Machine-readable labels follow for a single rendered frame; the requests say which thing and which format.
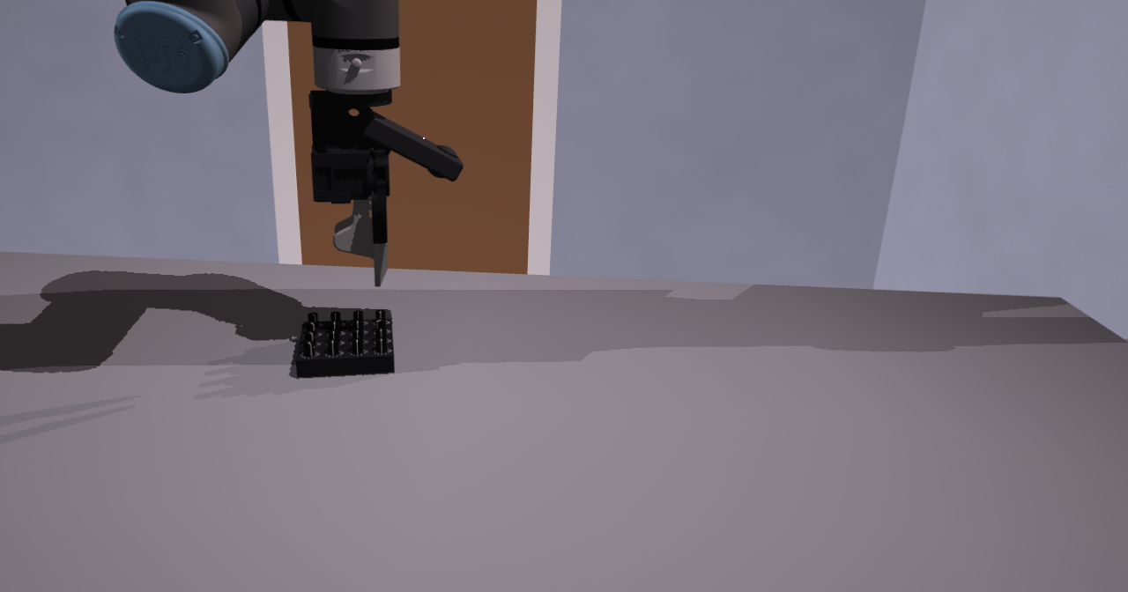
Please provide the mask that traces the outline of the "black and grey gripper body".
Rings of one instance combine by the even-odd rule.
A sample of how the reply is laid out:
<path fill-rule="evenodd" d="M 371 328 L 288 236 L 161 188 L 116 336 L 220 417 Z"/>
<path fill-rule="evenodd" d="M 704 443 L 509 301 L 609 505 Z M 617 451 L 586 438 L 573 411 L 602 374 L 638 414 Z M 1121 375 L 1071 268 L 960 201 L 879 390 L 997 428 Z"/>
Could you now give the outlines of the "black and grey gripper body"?
<path fill-rule="evenodd" d="M 371 107 L 391 105 L 393 91 L 342 94 L 326 90 L 311 91 L 308 97 L 312 122 L 314 202 L 350 204 L 351 200 L 369 200 L 371 189 L 377 189 L 377 171 L 384 171 L 386 195 L 390 197 L 390 149 L 370 141 L 363 133 L 372 117 Z M 356 117 L 349 114 L 351 109 L 359 111 Z"/>

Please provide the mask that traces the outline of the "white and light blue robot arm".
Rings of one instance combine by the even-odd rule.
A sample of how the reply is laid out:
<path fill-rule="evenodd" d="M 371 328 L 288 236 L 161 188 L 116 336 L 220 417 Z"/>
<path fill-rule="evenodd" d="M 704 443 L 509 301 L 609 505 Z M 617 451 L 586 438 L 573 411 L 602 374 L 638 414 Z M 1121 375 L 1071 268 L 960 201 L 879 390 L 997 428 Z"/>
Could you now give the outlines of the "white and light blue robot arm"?
<path fill-rule="evenodd" d="M 167 92 L 199 92 L 223 76 L 265 19 L 311 23 L 315 86 L 377 94 L 400 86 L 398 0 L 125 0 L 115 45 L 130 70 Z M 455 182 L 464 164 L 372 111 L 369 138 Z"/>

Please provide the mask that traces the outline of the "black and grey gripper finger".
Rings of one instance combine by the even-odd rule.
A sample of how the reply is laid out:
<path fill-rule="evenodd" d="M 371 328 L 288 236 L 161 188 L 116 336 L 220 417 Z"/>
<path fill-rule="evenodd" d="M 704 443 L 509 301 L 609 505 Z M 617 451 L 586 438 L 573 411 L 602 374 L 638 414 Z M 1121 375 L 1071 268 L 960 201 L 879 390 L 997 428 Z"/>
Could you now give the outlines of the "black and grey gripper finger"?
<path fill-rule="evenodd" d="M 369 197 L 369 200 L 353 200 L 353 207 L 361 202 L 372 203 L 372 197 Z M 347 219 L 344 219 L 344 221 L 338 222 L 335 226 L 335 233 L 338 233 L 341 230 L 343 230 L 343 228 L 347 228 L 349 226 L 351 226 L 352 222 L 353 222 L 353 215 Z M 370 228 L 372 228 L 372 218 L 369 218 L 369 226 Z"/>
<path fill-rule="evenodd" d="M 358 203 L 353 207 L 353 223 L 333 236 L 333 244 L 340 251 L 362 255 L 374 259 L 374 286 L 382 286 L 384 274 L 388 270 L 386 180 L 384 171 L 377 171 L 377 189 L 372 192 L 372 205 Z M 369 227 L 369 210 L 372 211 L 372 228 Z"/>

